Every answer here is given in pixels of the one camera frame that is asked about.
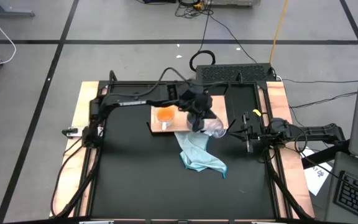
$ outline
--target orange cup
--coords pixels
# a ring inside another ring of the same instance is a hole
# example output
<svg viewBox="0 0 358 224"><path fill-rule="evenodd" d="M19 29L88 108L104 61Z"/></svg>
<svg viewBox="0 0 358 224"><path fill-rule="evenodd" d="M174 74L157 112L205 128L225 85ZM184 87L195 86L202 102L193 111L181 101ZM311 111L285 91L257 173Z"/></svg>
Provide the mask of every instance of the orange cup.
<svg viewBox="0 0 358 224"><path fill-rule="evenodd" d="M157 119L161 122L162 130L166 130L173 123L175 117L175 107L169 106L166 108L159 108L157 111Z"/></svg>

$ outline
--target orange liquid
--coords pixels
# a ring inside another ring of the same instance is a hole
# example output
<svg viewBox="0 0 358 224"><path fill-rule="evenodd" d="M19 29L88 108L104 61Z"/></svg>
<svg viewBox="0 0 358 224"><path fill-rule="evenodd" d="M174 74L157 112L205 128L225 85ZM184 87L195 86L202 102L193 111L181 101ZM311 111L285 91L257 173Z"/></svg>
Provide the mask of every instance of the orange liquid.
<svg viewBox="0 0 358 224"><path fill-rule="evenodd" d="M167 108L160 108L157 111L157 118L160 121L170 121L175 116L175 109L171 106Z"/></svg>

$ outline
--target white cable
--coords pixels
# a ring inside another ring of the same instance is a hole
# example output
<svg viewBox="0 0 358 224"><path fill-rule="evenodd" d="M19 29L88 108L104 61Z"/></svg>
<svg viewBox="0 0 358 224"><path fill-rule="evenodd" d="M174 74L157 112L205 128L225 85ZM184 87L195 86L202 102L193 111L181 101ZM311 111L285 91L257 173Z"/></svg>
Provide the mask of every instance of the white cable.
<svg viewBox="0 0 358 224"><path fill-rule="evenodd" d="M13 51L12 56L10 57L9 60L7 60L7 61L5 61L5 62L0 62L0 65L2 65L2 64L5 64L5 63L10 62L10 61L12 60L13 56L15 56L15 54L16 54L16 46L15 46L15 44L12 42L12 40L5 34L5 32L4 32L1 28L0 28L0 31L2 32L2 34L4 34L4 36L6 37L6 39L9 40L10 43L11 43L11 44L13 45L13 47L14 47L14 51Z"/></svg>

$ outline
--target paper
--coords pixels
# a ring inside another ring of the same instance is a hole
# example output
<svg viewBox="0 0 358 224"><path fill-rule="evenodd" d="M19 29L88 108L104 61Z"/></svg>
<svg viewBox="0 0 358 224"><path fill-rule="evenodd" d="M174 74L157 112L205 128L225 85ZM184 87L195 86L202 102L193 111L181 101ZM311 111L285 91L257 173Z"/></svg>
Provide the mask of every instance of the paper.
<svg viewBox="0 0 358 224"><path fill-rule="evenodd" d="M308 148L303 151L305 156L309 156L314 154L314 152ZM326 162L319 164L320 166L324 167L328 171L331 171L332 167L328 165ZM327 179L329 173L322 169L319 166L311 167L309 169L305 169L305 177L306 182L308 183L309 191L314 195L317 196L320 188L323 186L324 181Z"/></svg>

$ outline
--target towel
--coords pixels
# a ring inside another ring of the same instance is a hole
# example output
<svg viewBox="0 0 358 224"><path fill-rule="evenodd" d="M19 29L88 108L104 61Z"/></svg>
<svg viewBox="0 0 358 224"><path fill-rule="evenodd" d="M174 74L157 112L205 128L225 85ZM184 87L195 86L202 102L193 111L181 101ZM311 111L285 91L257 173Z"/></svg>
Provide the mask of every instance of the towel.
<svg viewBox="0 0 358 224"><path fill-rule="evenodd" d="M211 168L221 172L226 178L227 167L220 159L206 152L206 144L209 136L203 133L194 132L175 132L178 143L183 150L180 157L186 169L202 171Z"/></svg>

